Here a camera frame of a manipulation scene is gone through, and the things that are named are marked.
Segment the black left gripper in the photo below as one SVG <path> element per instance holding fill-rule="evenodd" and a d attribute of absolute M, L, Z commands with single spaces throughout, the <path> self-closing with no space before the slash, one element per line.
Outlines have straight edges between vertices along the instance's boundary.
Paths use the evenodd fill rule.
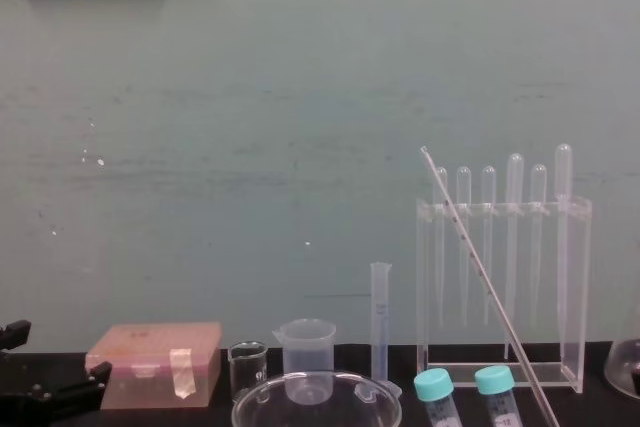
<path fill-rule="evenodd" d="M 19 320 L 7 324 L 0 331 L 1 360 L 10 350 L 28 342 L 31 322 Z M 112 364 L 102 362 L 91 368 L 85 380 L 58 390 L 46 390 L 34 384 L 27 393 L 1 395 L 2 426 L 49 426 L 67 405 L 100 405 L 111 376 Z"/>

